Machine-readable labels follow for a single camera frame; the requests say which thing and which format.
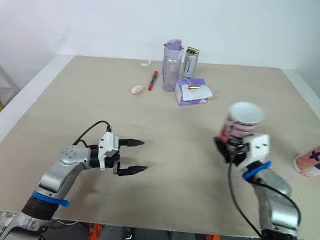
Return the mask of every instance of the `can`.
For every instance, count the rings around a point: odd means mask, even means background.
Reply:
[[[193,47],[188,47],[184,57],[182,68],[182,79],[192,79],[194,77],[195,69],[199,58],[199,50]]]
[[[228,116],[218,138],[226,145],[236,147],[242,138],[250,136],[263,120],[263,110],[251,102],[237,102],[229,108]]]

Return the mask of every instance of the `marker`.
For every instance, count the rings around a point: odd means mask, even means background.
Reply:
[[[198,85],[189,85],[188,86],[188,89],[200,89],[201,86],[198,86]]]
[[[158,71],[154,71],[153,76],[152,76],[152,80],[149,84],[149,88],[148,88],[149,91],[151,91],[151,89],[154,87],[154,84],[156,82],[157,77],[158,77]]]

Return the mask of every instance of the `purple water bottle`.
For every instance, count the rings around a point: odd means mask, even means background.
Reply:
[[[180,39],[170,40],[164,46],[162,88],[167,92],[174,92],[176,81],[179,78],[182,50],[184,48]]]

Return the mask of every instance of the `blue ring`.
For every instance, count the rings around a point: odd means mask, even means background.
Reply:
[[[262,164],[254,169],[252,169],[251,171],[247,172],[246,174],[243,175],[244,180],[248,180],[249,178],[251,178],[252,176],[256,175],[258,172],[260,172],[263,169],[267,169],[271,166],[271,161],[267,161],[265,164]]]
[[[55,199],[55,198],[52,198],[52,197],[49,197],[49,196],[45,196],[45,195],[42,195],[36,191],[34,191],[32,193],[32,196],[37,198],[37,199],[40,199],[42,201],[45,201],[45,202],[48,202],[48,203],[52,203],[52,204],[59,204],[61,206],[64,206],[64,207],[69,207],[70,203],[67,201],[67,200],[61,200],[61,199]]]

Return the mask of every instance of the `white table edge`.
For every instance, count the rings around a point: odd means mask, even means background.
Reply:
[[[42,92],[73,59],[55,56],[0,112],[0,143]]]
[[[41,93],[74,58],[55,56],[0,112],[0,143]],[[281,69],[320,120],[320,98],[294,69]]]

